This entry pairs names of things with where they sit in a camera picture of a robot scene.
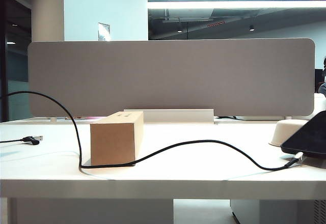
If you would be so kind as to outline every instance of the ceiling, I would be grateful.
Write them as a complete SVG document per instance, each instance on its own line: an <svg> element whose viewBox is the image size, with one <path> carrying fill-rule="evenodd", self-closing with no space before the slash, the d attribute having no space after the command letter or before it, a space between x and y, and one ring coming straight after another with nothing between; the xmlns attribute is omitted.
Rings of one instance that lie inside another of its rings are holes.
<svg viewBox="0 0 326 224"><path fill-rule="evenodd" d="M165 1L254 1L254 0L148 0ZM272 30L303 23L326 20L325 10L311 9L261 9L261 10L221 10L221 9L164 9L148 10L149 39L187 39L189 36L210 34L215 30L215 38L231 38L244 35L249 31L249 24L264 25L274 20Z"/></svg>

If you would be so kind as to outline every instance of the black cable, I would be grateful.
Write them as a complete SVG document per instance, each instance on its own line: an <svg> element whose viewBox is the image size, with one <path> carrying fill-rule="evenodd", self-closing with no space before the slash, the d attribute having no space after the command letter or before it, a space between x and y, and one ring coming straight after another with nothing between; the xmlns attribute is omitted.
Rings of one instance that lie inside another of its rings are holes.
<svg viewBox="0 0 326 224"><path fill-rule="evenodd" d="M206 140L195 140L195 141L188 141L188 142L182 142L182 143L177 143L177 144L173 144L173 145L170 145L170 146L167 146L163 149L160 149L154 153L151 153L141 159L138 159L138 160L135 160L135 161L132 161L132 162L127 162L127 163L122 163L122 164L103 164L103 165L82 165L82 145L80 143L80 139L79 139L79 132L78 132L78 129L77 129L77 125L76 125L76 122L73 118L73 116L71 115L71 113L62 105L60 104L58 101L56 101L54 98L51 98L50 96L47 96L45 94L42 94L42 93L39 93L39 92L33 92L33 91L17 91L17 92L13 92L13 93L8 93L7 95L5 96L12 96L12 95L15 95L15 94L36 94L36 95L39 95L39 96L42 96L42 97L45 97L51 101L53 101L54 103L56 103L58 106L60 106L66 113L67 115L70 117L74 127L75 127L75 131L76 131L76 136L77 136L77 141L78 141L78 147L79 147L79 164L78 164L78 167L79 168L83 168L83 169L96 169L96 168L109 168L109 167L123 167L123 166L132 166L132 165L135 165L145 159L148 159L150 157L153 157L154 155L156 154L159 154L161 152L164 152L168 149L171 149L171 148L175 148L175 147L178 147L178 146L182 146L182 145L188 145L188 144L198 144L198 143L217 143L217 144L222 144L222 145L225 145L225 146L228 146L236 151L238 151L239 153L241 153L242 155L244 155L245 157L247 157L252 163L254 163L257 167L263 169L263 170L266 170L266 171L279 171L279 170L283 170L283 169L286 169L286 168L289 168L291 165L293 165L294 163L298 162L299 159L296 159L296 158L293 158L291 161L289 161L287 164L285 164L284 166L282 167L277 167L277 168L267 168L267 167L263 167L261 166L260 164L258 164L252 157L250 157L248 154L246 154L244 151L236 148L235 146L231 145L231 144L228 144L228 143L225 143L223 141L218 141L218 140L210 140L210 139L206 139Z"/></svg>
<svg viewBox="0 0 326 224"><path fill-rule="evenodd" d="M20 142L21 139L17 139L17 140L9 140L9 141L0 141L0 144L2 143L11 143L11 142Z"/></svg>
<svg viewBox="0 0 326 224"><path fill-rule="evenodd" d="M15 139L15 140L9 140L9 141L0 141L0 144L2 143L12 143L12 142L26 142L26 143L32 143L33 145L38 145L40 143L40 140L42 140L42 136L38 137L33 137L33 136L26 136L22 139Z"/></svg>

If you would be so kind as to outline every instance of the person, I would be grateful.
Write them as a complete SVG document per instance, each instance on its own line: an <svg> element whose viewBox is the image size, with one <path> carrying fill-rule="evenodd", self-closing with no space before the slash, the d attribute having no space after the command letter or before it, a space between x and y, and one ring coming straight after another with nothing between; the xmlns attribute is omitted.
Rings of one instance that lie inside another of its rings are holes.
<svg viewBox="0 0 326 224"><path fill-rule="evenodd" d="M324 59L324 70L322 71L322 76L326 76L326 58ZM326 97L326 82L324 82L318 89L318 93L323 93Z"/></svg>

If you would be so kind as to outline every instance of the dark doorframe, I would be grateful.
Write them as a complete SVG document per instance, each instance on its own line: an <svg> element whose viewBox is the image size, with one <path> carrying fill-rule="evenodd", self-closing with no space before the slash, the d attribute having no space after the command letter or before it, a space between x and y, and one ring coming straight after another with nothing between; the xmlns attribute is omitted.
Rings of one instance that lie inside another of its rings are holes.
<svg viewBox="0 0 326 224"><path fill-rule="evenodd" d="M1 96L8 93L7 74L7 37L6 37L6 0L0 0L0 71L1 71ZM9 99L1 100L1 122L9 120Z"/></svg>

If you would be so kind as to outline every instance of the black phone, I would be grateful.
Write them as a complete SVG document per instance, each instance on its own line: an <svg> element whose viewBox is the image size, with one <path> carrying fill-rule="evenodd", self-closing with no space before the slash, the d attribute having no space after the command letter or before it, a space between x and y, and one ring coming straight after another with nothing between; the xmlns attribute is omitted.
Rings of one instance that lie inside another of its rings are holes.
<svg viewBox="0 0 326 224"><path fill-rule="evenodd" d="M284 153L303 152L308 157L326 158L326 111L316 114L281 144Z"/></svg>

